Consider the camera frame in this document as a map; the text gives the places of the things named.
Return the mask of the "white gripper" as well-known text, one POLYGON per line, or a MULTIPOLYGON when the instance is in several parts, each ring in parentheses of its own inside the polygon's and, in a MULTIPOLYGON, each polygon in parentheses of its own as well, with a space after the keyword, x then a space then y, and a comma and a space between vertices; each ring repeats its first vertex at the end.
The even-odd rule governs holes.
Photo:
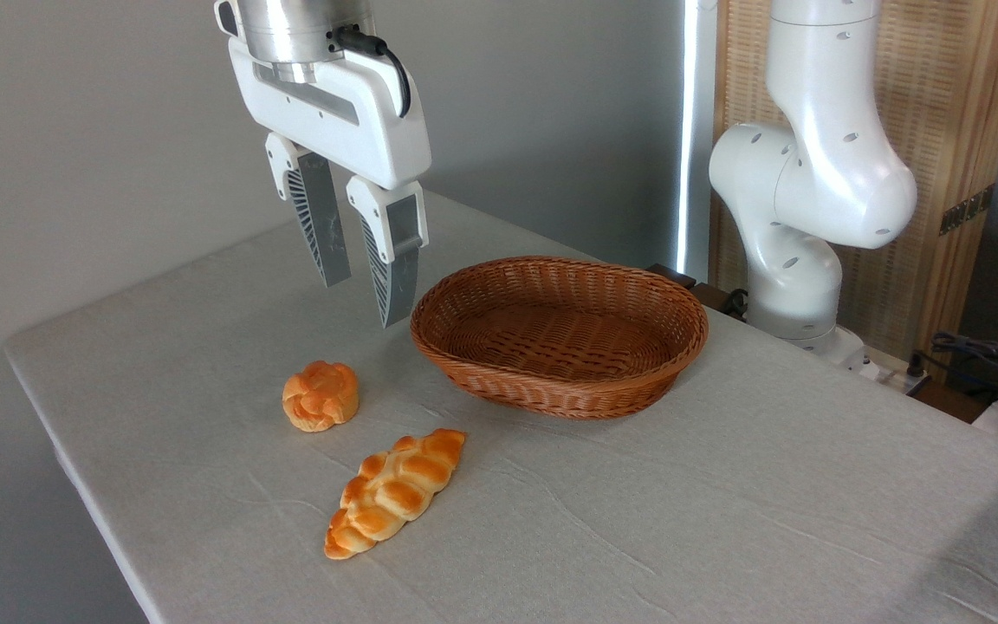
POLYGON ((400 117, 399 72, 384 58, 345 52, 316 64, 315 83, 292 83, 238 38, 227 47, 247 110, 273 131, 265 151, 277 193, 295 209, 326 287, 350 277, 330 161, 359 174, 346 192, 363 224, 381 324, 411 315, 418 256, 429 242, 423 189, 413 180, 432 163, 413 79, 411 106, 400 117))

